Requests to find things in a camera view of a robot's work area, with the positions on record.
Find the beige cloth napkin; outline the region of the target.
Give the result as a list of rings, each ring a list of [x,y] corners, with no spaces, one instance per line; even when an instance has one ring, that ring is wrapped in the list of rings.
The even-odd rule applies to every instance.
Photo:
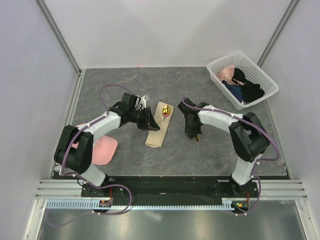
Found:
[[[163,108],[168,105],[170,108],[170,114],[166,117],[163,116]],[[145,144],[152,148],[161,148],[171,122],[172,116],[174,112],[174,106],[159,101],[154,113],[155,122],[159,125],[160,130],[148,132]]]

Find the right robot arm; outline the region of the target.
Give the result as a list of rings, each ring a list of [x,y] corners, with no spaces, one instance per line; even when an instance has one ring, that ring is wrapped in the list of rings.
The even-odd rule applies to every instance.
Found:
[[[247,191],[246,184],[252,179],[255,164],[272,143],[259,118],[252,112],[235,114],[206,102],[196,105],[189,98],[184,98],[178,108],[184,116],[184,133],[189,139],[198,139],[203,125],[230,134],[237,163],[231,174],[229,191],[235,197],[242,196]]]

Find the colourful spoon green handle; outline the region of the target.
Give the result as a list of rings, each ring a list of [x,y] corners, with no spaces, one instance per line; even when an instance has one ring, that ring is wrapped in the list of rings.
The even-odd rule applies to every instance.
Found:
[[[162,116],[163,116],[163,122],[171,115],[171,106],[169,104],[166,104],[162,108]]]

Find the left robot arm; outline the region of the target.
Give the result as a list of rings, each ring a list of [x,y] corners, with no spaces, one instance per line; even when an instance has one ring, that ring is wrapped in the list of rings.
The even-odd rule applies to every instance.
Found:
[[[159,131],[151,108],[149,97],[124,93],[121,101],[108,108],[101,116],[80,125],[67,125],[58,141],[54,161],[61,166],[61,176],[77,176],[92,185],[92,191],[99,197],[106,196],[110,185],[106,174],[93,163],[94,144],[110,131],[127,123],[135,123],[140,130]]]

